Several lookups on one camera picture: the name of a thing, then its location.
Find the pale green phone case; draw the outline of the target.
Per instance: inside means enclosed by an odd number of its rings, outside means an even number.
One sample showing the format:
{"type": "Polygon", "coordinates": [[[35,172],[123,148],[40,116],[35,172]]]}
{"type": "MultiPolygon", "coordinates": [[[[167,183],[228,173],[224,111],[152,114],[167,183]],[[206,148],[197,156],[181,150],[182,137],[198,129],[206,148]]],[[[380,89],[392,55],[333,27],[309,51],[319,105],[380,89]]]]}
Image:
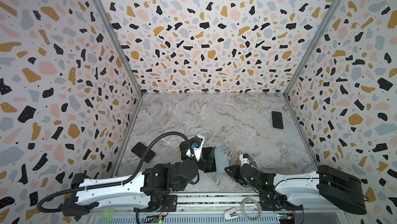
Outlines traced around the pale green phone case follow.
{"type": "Polygon", "coordinates": [[[226,147],[215,148],[214,155],[217,173],[224,173],[225,168],[230,166],[226,147]]]}

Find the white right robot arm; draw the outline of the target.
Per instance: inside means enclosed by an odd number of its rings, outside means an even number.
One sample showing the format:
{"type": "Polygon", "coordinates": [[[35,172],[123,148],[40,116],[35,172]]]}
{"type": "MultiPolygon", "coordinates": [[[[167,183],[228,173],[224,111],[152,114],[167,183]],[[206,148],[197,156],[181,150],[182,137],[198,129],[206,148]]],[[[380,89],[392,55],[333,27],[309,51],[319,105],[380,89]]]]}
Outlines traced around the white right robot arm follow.
{"type": "Polygon", "coordinates": [[[305,205],[335,206],[355,215],[367,213],[361,180],[327,165],[296,175],[265,173],[244,164],[226,167],[225,172],[243,187],[259,195],[265,211],[301,210],[305,205]]]}

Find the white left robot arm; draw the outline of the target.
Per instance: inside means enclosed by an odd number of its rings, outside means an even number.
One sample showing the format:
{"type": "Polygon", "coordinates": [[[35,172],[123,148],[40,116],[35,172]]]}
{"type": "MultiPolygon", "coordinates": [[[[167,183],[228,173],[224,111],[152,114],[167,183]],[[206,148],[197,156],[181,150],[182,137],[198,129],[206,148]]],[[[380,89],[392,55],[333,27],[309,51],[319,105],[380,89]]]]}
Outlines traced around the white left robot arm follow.
{"type": "Polygon", "coordinates": [[[180,162],[140,171],[131,181],[128,176],[98,180],[76,174],[71,185],[75,192],[61,206],[63,215],[80,219],[94,209],[126,206],[154,212],[165,204],[174,211],[177,198],[170,193],[182,192],[188,185],[196,184],[200,179],[199,171],[209,172],[214,166],[213,147],[204,147],[201,136],[193,137],[191,142],[194,154],[187,150],[187,143],[182,142],[180,162]]]}

